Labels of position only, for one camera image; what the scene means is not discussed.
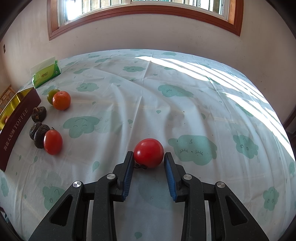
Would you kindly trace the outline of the gold maroon toffee tin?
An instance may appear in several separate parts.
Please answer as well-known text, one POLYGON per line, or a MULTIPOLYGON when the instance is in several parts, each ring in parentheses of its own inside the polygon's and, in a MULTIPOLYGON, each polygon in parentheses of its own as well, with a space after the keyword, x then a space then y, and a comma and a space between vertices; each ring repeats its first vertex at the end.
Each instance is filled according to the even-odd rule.
POLYGON ((5 171, 12 149, 41 99, 34 87, 17 92, 1 112, 0 166, 5 171))

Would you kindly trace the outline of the small red tomato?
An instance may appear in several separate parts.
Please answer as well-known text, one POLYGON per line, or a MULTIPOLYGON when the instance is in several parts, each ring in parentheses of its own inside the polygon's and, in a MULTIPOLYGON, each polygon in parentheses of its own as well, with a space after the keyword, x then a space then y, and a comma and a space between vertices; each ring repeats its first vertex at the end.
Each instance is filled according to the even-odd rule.
POLYGON ((62 150, 63 139, 56 130, 49 130, 44 136, 44 149, 50 155, 57 155, 62 150))

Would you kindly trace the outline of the orange mandarin near green tomato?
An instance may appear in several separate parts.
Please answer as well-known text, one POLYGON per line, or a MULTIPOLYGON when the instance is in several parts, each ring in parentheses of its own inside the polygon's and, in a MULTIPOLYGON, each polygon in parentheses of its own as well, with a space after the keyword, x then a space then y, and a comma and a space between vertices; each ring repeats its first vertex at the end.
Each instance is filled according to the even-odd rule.
POLYGON ((66 91, 59 91, 53 96, 53 107, 57 110, 66 110, 70 107, 71 96, 66 91))

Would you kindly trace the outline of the cloud pattern tablecloth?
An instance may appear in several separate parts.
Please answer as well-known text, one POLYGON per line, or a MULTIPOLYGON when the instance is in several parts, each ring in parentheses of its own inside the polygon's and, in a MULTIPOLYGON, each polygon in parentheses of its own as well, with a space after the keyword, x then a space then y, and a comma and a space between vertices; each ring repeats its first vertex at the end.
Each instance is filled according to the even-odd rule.
POLYGON ((119 240, 179 240, 164 154, 192 178, 227 185, 278 240, 295 216, 295 158, 258 88, 225 64, 158 50, 109 50, 58 62, 37 93, 49 133, 37 148, 28 120, 1 172, 1 208, 28 240, 75 181, 95 182, 135 156, 129 195, 115 209, 119 240))

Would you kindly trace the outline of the green tissue pack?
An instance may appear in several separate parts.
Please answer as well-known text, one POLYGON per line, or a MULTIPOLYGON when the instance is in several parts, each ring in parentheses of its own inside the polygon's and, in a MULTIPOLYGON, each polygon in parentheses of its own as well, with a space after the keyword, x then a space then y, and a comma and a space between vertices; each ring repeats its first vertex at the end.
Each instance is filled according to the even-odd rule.
POLYGON ((61 71, 58 66, 58 60, 55 57, 46 59, 30 69, 32 76, 32 85, 38 88, 45 84, 47 81, 60 75, 61 71))

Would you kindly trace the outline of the dark passion fruit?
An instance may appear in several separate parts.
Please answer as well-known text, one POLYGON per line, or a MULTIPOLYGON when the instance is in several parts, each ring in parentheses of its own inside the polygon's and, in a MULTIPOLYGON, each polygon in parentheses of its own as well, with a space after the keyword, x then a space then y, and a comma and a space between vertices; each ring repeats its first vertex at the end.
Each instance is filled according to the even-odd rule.
POLYGON ((38 121, 38 122, 35 122, 33 124, 33 126, 31 127, 31 129, 29 131, 29 136, 32 140, 34 139, 35 133, 41 125, 42 125, 42 123, 40 121, 38 121))
POLYGON ((34 134, 34 144, 38 149, 44 148, 44 137, 46 132, 50 130, 48 125, 40 125, 34 134))
POLYGON ((39 106, 39 107, 35 107, 33 108, 33 112, 32 112, 32 120, 34 123, 36 122, 42 122, 47 115, 47 110, 44 106, 39 106))

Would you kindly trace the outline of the wooden stool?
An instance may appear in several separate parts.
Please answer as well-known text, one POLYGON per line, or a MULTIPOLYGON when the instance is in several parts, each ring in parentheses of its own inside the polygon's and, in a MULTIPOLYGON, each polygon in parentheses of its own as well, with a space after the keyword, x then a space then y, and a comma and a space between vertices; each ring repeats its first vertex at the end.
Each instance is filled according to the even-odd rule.
POLYGON ((10 102, 10 100, 15 95, 15 90, 13 90, 12 86, 9 85, 6 90, 1 94, 0 99, 0 111, 3 111, 6 105, 10 102))

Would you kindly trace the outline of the green tomato on table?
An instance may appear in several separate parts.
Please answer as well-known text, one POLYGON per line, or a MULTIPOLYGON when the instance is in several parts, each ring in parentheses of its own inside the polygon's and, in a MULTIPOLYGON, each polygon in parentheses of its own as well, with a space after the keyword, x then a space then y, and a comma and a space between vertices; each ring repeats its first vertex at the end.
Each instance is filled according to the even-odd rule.
POLYGON ((58 93, 60 90, 59 89, 52 89, 48 92, 47 94, 47 100, 48 102, 53 105, 53 97, 56 93, 58 93))

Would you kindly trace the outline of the large red tomato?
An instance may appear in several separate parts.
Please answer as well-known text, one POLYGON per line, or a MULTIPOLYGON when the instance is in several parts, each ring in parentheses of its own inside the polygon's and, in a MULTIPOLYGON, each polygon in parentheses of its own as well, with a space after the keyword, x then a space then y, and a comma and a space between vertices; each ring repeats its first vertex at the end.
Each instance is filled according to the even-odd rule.
POLYGON ((156 168, 164 158, 164 148, 158 140, 146 138, 135 146, 133 156, 137 164, 156 168))

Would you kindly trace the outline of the brown framed window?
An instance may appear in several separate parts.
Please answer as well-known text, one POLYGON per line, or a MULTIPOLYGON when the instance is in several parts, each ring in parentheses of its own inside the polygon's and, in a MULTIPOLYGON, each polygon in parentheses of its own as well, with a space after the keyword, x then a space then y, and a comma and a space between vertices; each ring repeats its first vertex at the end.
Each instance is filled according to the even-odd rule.
POLYGON ((169 4, 164 1, 135 1, 129 4, 119 4, 108 8, 98 9, 86 13, 75 20, 59 25, 58 1, 47 1, 47 29, 48 39, 56 37, 82 25, 91 22, 126 15, 169 15, 180 16, 196 21, 201 21, 222 28, 237 36, 241 35, 244 1, 229 1, 230 7, 227 19, 198 11, 189 5, 169 4))

